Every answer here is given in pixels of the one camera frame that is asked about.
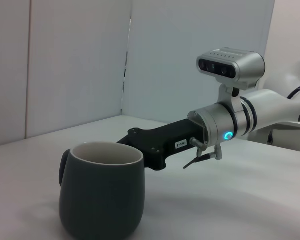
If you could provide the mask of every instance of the white wall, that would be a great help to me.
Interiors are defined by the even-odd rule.
[[[29,0],[0,0],[0,145],[25,138]]]
[[[123,114],[162,122],[215,103],[219,84],[196,68],[221,47],[264,54],[273,0],[134,0]]]
[[[266,71],[260,81],[300,60],[300,0],[276,0],[265,52]]]
[[[27,136],[117,116],[131,0],[32,0]]]

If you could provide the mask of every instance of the blue led light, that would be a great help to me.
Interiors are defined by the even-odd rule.
[[[230,140],[230,139],[232,139],[233,136],[234,136],[234,133],[231,132],[231,131],[229,131],[229,132],[227,132],[227,133],[224,135],[224,139],[225,139],[225,140]]]

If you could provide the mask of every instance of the ceramic mug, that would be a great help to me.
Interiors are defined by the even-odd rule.
[[[110,142],[84,143],[61,160],[59,214],[79,240],[122,240],[138,227],[145,204],[144,156]]]

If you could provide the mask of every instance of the depth camera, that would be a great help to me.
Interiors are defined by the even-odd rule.
[[[263,57],[252,51],[221,48],[197,58],[198,70],[229,88],[255,88],[266,71]]]

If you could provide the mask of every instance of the sticker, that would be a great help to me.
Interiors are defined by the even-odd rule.
[[[179,149],[179,148],[185,147],[187,145],[188,145],[187,139],[182,140],[182,141],[178,141],[178,142],[175,143],[175,149]]]

